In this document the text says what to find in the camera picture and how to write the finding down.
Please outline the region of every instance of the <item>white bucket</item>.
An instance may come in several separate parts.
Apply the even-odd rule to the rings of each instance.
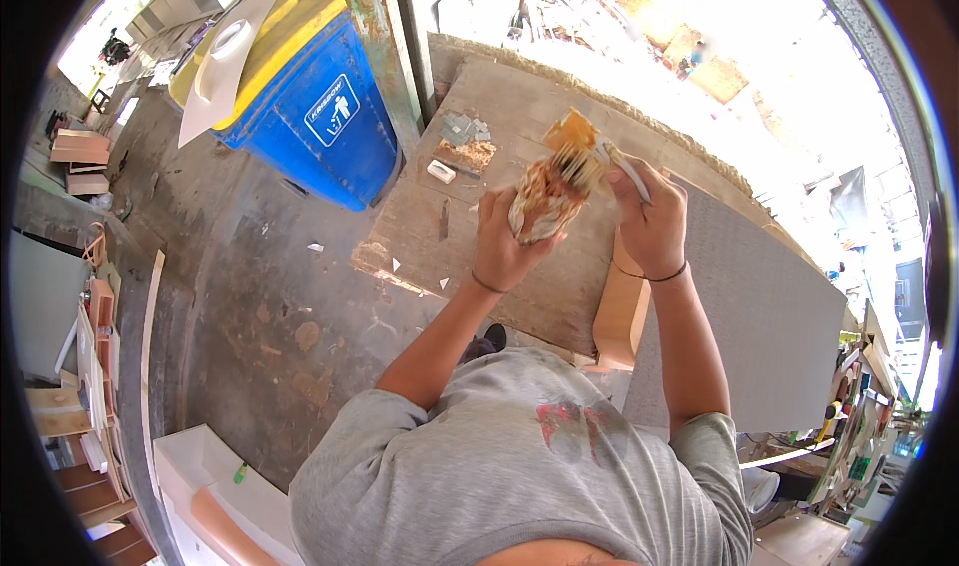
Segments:
[[[769,505],[779,488],[779,473],[762,468],[744,468],[739,471],[742,475],[742,487],[746,497],[746,508],[749,512],[757,513]]]

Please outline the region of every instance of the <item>yellow trash bin lid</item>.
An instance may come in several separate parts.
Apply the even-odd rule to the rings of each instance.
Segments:
[[[232,125],[287,62],[345,9],[345,0],[276,0],[246,57],[233,115],[214,125],[213,129],[223,130]],[[228,25],[229,21],[229,18],[221,17],[220,22],[203,36],[193,55],[171,78],[170,97],[181,108],[186,108],[190,85],[197,76],[210,44],[224,23]]]

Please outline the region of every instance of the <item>brush bristles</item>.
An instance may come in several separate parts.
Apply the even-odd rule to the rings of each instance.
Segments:
[[[589,194],[606,173],[603,165],[592,152],[564,144],[551,159],[560,176],[578,191]]]

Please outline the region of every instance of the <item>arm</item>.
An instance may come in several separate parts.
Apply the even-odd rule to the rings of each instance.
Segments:
[[[686,262],[686,190],[639,158],[630,159],[651,203],[618,171],[609,175],[620,212],[622,242],[650,279],[668,277]],[[673,436],[690,418],[730,413],[729,388],[719,349],[692,283],[692,272],[650,282],[663,352],[663,392]]]
[[[520,246],[509,228],[509,207],[516,188],[489,191],[479,201],[474,276],[466,278],[446,307],[423,333],[387,367],[376,388],[397,393],[429,410],[450,380],[453,367],[502,293],[517,285],[565,233]]]

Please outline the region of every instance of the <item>wooden workbench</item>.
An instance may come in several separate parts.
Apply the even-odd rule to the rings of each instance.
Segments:
[[[667,167],[803,255],[758,203],[660,132],[553,81],[471,57],[463,61],[437,116],[384,200],[369,237],[354,249],[353,266],[415,293],[452,296],[470,275],[478,217],[471,208],[484,191],[516,183],[527,164],[549,154],[540,139],[570,106],[622,151]],[[459,174],[446,185],[427,174],[446,111],[465,113],[489,126],[497,152],[481,179]],[[445,202],[448,234],[440,240]],[[593,318],[609,271],[617,218],[615,200],[593,194],[567,228],[566,241],[503,298],[491,318],[593,356]],[[393,259],[400,263],[396,272]],[[441,289],[440,280],[447,277],[449,283]]]

